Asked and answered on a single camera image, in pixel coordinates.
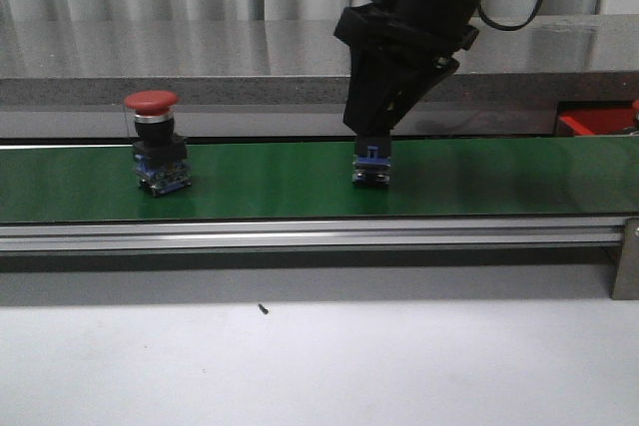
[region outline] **white table surface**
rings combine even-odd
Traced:
[[[639,301],[603,250],[486,255],[2,273],[0,424],[639,424]]]

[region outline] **black cable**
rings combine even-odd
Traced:
[[[539,9],[541,9],[541,4],[543,4],[543,0],[537,0],[537,2],[535,3],[535,7],[534,7],[534,9],[532,9],[532,13],[528,17],[528,19],[523,24],[519,24],[519,25],[503,25],[503,24],[499,24],[499,23],[495,22],[494,20],[492,20],[490,17],[488,17],[486,15],[484,10],[481,8],[481,4],[477,8],[477,12],[479,13],[479,17],[481,17],[481,20],[483,20],[483,22],[487,26],[492,27],[493,29],[497,29],[497,30],[503,30],[503,31],[506,31],[506,32],[514,32],[515,30],[523,29],[526,25],[528,25],[530,22],[533,21],[533,19],[539,13]]]

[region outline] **red container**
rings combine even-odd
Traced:
[[[566,110],[559,116],[559,121],[569,127],[575,136],[609,135],[634,125],[639,101],[633,107]]]

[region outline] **green conveyor belt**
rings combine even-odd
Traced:
[[[387,190],[351,184],[350,142],[189,153],[193,186],[154,199],[131,148],[0,151],[0,223],[639,213],[639,138],[398,141]]]

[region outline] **emergency stop button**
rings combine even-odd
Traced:
[[[173,92],[166,90],[145,90],[137,92],[124,99],[124,104],[145,117],[167,115],[171,106],[177,104],[180,98]]]

